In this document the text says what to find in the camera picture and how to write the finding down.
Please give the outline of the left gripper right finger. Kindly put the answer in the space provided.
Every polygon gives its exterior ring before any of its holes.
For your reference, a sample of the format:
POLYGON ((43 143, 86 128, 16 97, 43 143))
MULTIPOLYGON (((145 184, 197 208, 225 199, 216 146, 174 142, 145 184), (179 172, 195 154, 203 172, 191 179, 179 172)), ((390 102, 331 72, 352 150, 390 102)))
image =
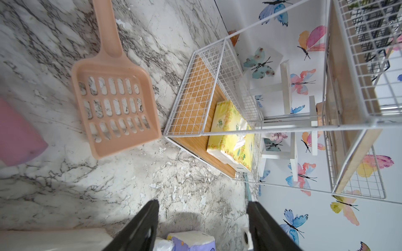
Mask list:
POLYGON ((247 214, 254 251, 302 251, 259 202, 250 201, 247 214))

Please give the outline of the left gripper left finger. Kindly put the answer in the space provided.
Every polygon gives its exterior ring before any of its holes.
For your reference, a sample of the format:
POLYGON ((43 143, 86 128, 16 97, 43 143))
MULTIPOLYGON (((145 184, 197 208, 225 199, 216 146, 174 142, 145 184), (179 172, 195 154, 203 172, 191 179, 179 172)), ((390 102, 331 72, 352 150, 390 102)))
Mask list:
POLYGON ((151 251, 158 228, 159 202, 147 202, 103 251, 151 251))

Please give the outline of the purple tissue pack shelf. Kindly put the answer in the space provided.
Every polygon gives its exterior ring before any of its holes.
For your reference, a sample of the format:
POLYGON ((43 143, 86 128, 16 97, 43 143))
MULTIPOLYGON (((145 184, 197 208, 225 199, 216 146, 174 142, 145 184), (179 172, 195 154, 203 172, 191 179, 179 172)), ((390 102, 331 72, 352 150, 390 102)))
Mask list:
POLYGON ((154 251, 216 251, 213 236, 201 231, 169 233, 166 239, 157 237, 154 251))

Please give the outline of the green tissue pack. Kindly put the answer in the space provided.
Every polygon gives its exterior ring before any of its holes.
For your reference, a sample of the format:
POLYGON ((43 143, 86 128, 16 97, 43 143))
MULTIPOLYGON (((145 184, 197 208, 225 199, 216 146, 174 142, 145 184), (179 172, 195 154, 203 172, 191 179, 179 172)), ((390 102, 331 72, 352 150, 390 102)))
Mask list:
MULTIPOLYGON (((232 101, 217 103, 211 132, 251 130, 250 125, 237 110, 232 101)), ((226 134, 209 136, 207 153, 235 171, 252 172, 254 134, 226 134)))

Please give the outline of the orange tissue pack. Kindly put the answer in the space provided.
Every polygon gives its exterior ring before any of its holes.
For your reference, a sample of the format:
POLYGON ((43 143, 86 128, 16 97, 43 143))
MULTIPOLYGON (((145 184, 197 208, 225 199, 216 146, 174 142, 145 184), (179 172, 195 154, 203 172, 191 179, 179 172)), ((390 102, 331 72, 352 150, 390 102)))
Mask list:
POLYGON ((105 229, 2 231, 2 251, 101 251, 113 238, 105 229))

